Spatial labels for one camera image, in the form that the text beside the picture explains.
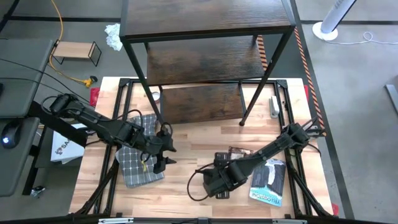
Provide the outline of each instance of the white cord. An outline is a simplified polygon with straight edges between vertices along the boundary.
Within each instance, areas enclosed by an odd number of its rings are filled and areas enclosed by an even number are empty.
[[[377,43],[377,44],[390,44],[390,45],[398,44],[398,42],[381,42],[381,41],[373,40],[373,34],[371,32],[368,32],[368,31],[363,33],[362,36],[363,36],[363,38],[365,40],[364,41],[360,41],[360,42],[339,43],[339,42],[332,42],[332,41],[328,41],[328,40],[325,40],[325,41],[328,42],[329,44],[340,44],[340,45],[365,44],[365,43],[368,43],[368,42],[374,42],[374,43]]]

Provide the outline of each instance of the plaid towel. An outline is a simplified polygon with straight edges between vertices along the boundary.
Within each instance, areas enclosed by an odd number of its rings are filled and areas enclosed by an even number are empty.
[[[143,116],[144,120],[144,134],[146,136],[155,135],[156,126],[156,115],[148,114]],[[130,121],[140,125],[140,117],[133,117]],[[141,163],[140,155],[142,151],[123,146],[118,152],[116,152],[116,159],[120,163],[124,183],[127,188],[133,188],[144,184],[151,183],[156,180],[164,178],[163,173],[154,174],[154,164],[156,163],[156,157],[150,157],[149,160],[143,165]],[[146,160],[148,154],[142,155],[142,159]]]

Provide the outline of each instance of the crumpled white paper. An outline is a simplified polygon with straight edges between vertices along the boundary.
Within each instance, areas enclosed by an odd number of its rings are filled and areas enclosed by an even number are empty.
[[[113,48],[113,50],[120,51],[122,49],[122,42],[119,38],[120,24],[107,25],[105,32],[108,34],[106,37],[106,44]]]

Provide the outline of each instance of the gray carpet floor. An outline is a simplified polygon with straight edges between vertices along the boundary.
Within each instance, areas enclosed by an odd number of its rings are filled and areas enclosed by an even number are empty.
[[[322,20],[334,0],[296,0],[301,20]],[[0,2],[0,15],[11,5],[11,0]],[[119,17],[121,1],[87,0],[56,1],[63,16]],[[346,20],[397,20],[398,2],[393,0],[360,0],[347,14]],[[34,3],[21,0],[14,15],[57,16],[49,0]],[[98,67],[90,61],[65,61],[62,71],[79,78],[96,75],[99,86],[105,76],[134,76],[135,72],[125,51],[115,52],[106,46],[105,25],[109,23],[66,22],[64,40],[96,41],[103,51]],[[398,116],[383,88],[398,73],[396,57],[398,45],[334,45],[316,39],[311,25],[304,25],[305,38],[317,76],[320,93],[343,169],[349,198],[355,217],[379,222],[398,222]],[[339,26],[338,42],[356,42],[362,33],[371,31],[382,41],[398,42],[397,26]],[[56,40],[60,32],[58,22],[10,21],[0,33],[7,38],[46,38]],[[139,61],[146,68],[143,45],[134,46]],[[52,69],[46,72],[57,76]],[[57,76],[77,93],[89,97],[87,88]],[[57,85],[44,77],[44,83]],[[36,100],[54,94],[51,90],[38,91]],[[339,203],[336,180],[328,158],[327,148],[320,141],[323,166],[332,202]],[[68,212],[78,167],[41,169],[37,185],[48,188],[41,198],[15,194],[0,198],[0,220],[50,217]],[[25,169],[21,180],[25,179]],[[22,190],[23,181],[18,191]]]

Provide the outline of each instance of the orange black warning tape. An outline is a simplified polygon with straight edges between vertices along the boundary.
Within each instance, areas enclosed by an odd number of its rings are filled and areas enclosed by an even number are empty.
[[[310,74],[310,71],[308,69],[307,60],[305,59],[303,46],[301,44],[300,35],[299,35],[299,31],[297,30],[297,28],[294,29],[294,34],[296,36],[296,41],[297,41],[298,49],[300,51],[301,59],[302,59],[302,62],[303,62],[304,71],[305,71],[305,74],[307,76],[308,84],[309,84],[309,87],[310,87],[311,97],[313,99],[313,104],[315,106],[315,111],[316,111],[317,116],[318,116],[319,125],[320,125],[320,127],[322,129],[324,129],[325,125],[323,123],[321,110],[319,109],[317,94],[315,93],[315,89],[313,87],[311,74]],[[267,64],[267,59],[266,59],[266,51],[265,51],[265,48],[264,48],[264,41],[263,41],[261,35],[258,35],[258,37],[257,37],[257,45],[258,45],[258,48],[259,48],[259,53],[260,53],[262,67],[264,68],[264,71],[265,71],[267,69],[267,67],[268,67],[268,64]]]

